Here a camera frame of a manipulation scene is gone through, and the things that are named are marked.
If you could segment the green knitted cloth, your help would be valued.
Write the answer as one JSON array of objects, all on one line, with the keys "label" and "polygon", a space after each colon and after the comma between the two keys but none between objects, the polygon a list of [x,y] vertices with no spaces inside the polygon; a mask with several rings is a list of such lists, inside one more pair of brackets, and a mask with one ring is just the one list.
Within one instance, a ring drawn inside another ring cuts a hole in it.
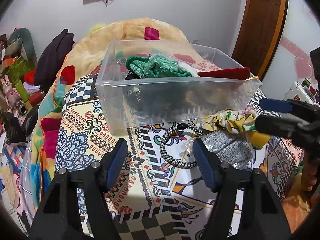
[{"label": "green knitted cloth", "polygon": [[126,60],[126,67],[140,79],[160,77],[191,77],[191,72],[180,67],[176,61],[162,55],[153,57],[131,56]]}]

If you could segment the green bottle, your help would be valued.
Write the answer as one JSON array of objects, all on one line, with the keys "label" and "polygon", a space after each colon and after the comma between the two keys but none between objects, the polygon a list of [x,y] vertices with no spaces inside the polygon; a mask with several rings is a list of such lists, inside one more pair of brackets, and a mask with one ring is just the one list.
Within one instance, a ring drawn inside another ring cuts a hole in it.
[{"label": "green bottle", "polygon": [[22,99],[23,102],[27,102],[29,100],[29,94],[27,93],[23,83],[21,80],[19,80],[16,84],[15,84],[15,88],[17,89],[18,93],[20,94],[20,97]]}]

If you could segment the patterned tile bedsheet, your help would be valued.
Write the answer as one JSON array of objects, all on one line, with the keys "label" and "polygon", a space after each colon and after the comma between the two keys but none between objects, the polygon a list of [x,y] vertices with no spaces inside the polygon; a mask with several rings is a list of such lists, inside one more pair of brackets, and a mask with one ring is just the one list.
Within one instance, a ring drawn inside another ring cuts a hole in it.
[{"label": "patterned tile bedsheet", "polygon": [[[63,167],[82,170],[99,161],[118,141],[104,120],[96,79],[97,74],[81,77],[65,95],[56,171]],[[120,136],[129,150],[117,183],[105,198],[121,239],[201,239],[216,193],[205,186],[198,167],[178,169],[161,157],[160,139],[174,125],[129,128]],[[173,133],[166,151],[187,160],[190,155],[183,150],[193,136],[191,130]],[[290,141],[271,137],[262,149],[253,149],[245,170],[263,170],[281,199],[291,187],[302,155]]]}]

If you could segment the red velvet item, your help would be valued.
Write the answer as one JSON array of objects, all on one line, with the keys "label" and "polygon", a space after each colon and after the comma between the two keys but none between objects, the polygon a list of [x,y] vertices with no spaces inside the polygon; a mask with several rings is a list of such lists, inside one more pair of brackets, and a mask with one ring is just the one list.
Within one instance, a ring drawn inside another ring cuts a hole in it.
[{"label": "red velvet item", "polygon": [[249,68],[220,69],[210,72],[198,72],[197,74],[199,77],[213,77],[236,80],[246,80],[251,76]]}]

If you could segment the floral yellow scrunchie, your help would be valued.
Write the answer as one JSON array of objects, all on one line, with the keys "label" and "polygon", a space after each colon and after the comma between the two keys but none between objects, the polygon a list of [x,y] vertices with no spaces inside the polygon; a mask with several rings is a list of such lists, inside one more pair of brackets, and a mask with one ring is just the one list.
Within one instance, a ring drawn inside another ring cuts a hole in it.
[{"label": "floral yellow scrunchie", "polygon": [[254,131],[257,116],[256,111],[252,109],[218,111],[215,114],[205,116],[200,122],[200,129],[206,132],[226,129],[231,134]]}]

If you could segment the red cylinder can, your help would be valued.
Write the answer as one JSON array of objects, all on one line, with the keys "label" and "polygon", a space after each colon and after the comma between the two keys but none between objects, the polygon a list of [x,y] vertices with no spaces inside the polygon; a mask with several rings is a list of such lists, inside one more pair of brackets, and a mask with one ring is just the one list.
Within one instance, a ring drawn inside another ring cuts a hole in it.
[{"label": "red cylinder can", "polygon": [[29,103],[34,107],[43,100],[45,95],[46,95],[45,92],[42,90],[36,93],[33,93],[31,94],[31,96],[29,96]]}]

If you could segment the black gold-patterned soft item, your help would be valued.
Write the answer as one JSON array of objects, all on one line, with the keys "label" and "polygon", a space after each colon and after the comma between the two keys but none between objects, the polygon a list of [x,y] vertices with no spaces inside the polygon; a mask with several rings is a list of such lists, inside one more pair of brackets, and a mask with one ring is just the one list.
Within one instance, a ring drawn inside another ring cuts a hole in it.
[{"label": "black gold-patterned soft item", "polygon": [[125,86],[123,93],[128,106],[136,112],[149,113],[153,110],[154,85],[153,84],[135,84]]}]

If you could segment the green cardboard box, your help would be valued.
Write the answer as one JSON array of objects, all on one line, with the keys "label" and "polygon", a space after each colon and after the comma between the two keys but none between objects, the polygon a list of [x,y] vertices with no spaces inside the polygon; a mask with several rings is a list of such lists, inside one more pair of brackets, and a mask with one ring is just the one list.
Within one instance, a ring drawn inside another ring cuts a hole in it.
[{"label": "green cardboard box", "polygon": [[34,69],[35,66],[32,62],[26,61],[22,56],[20,56],[9,66],[7,76],[10,82],[15,85],[20,81],[20,77],[24,76]]}]

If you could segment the yellow green sponge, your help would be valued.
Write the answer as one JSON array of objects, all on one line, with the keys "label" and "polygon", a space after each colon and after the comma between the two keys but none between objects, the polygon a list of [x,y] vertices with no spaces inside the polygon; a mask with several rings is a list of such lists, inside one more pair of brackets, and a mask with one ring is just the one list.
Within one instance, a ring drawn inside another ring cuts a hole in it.
[{"label": "yellow green sponge", "polygon": [[252,144],[252,147],[256,150],[262,149],[270,140],[270,135],[259,133],[257,131],[249,131],[247,133],[249,142]]}]

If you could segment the white cloth pouch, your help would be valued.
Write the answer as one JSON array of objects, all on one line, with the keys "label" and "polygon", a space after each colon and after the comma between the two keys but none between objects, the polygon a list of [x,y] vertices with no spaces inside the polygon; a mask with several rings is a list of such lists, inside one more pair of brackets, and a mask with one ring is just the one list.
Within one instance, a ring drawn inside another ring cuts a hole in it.
[{"label": "white cloth pouch", "polygon": [[198,71],[197,71],[197,69],[196,68],[193,68],[192,66],[190,66],[189,64],[187,64],[187,63],[185,63],[185,62],[181,62],[181,61],[179,61],[178,62],[178,65],[181,67],[181,68],[183,68],[183,69],[185,69],[186,71],[188,71],[193,77],[199,77],[199,75],[198,75]]}]

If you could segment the grey knitted cloth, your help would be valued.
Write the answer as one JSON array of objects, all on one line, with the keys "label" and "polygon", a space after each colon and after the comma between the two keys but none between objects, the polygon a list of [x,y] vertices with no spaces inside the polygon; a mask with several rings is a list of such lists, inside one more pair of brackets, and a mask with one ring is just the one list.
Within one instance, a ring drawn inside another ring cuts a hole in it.
[{"label": "grey knitted cloth", "polygon": [[236,169],[245,169],[253,159],[253,147],[246,133],[231,134],[221,129],[206,134],[200,139],[208,151],[215,153],[221,162],[227,162]]}]

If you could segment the beige fleece blanket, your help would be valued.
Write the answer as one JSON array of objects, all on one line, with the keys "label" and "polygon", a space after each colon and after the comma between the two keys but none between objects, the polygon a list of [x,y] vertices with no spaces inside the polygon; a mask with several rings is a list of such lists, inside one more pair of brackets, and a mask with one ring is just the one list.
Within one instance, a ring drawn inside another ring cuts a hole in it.
[{"label": "beige fleece blanket", "polygon": [[62,103],[72,83],[61,84],[60,76],[65,68],[71,68],[75,81],[91,74],[99,66],[113,40],[170,40],[187,42],[184,33],[174,25],[151,18],[134,18],[106,24],[87,34],[66,55],[56,79],[40,103],[38,120],[30,141],[31,196],[35,207],[54,177],[57,132],[62,118]]}]

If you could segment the white wardrobe sliding door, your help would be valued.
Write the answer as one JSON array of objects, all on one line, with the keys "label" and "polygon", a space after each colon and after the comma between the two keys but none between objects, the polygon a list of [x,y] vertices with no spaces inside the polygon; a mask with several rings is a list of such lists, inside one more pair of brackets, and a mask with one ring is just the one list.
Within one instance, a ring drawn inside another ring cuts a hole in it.
[{"label": "white wardrobe sliding door", "polygon": [[283,99],[294,82],[305,79],[317,89],[310,51],[319,47],[319,23],[304,0],[289,0],[279,46],[263,78],[268,98]]}]

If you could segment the pink rabbit figure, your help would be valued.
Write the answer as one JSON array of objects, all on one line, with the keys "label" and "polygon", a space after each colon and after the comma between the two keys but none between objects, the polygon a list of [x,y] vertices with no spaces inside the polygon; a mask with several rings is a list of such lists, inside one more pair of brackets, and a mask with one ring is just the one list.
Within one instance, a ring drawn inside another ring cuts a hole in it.
[{"label": "pink rabbit figure", "polygon": [[5,95],[5,100],[10,109],[16,107],[16,101],[20,100],[20,94],[17,89],[12,85],[7,75],[1,79],[3,93]]}]

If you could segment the clear plastic storage box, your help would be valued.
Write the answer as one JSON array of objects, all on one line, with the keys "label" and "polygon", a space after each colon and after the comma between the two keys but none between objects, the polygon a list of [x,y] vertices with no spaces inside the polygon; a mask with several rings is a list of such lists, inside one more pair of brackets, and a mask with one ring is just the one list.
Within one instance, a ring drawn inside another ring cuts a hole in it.
[{"label": "clear plastic storage box", "polygon": [[[261,81],[254,76],[246,80],[213,77],[129,77],[128,57],[162,55],[185,62],[199,71],[240,68],[223,51],[207,46],[165,40],[114,40],[108,46],[96,80],[96,89],[109,131],[119,135],[128,128],[166,122],[198,119],[223,109],[244,109]],[[135,84],[153,84],[152,112],[132,110],[123,88]]]}]

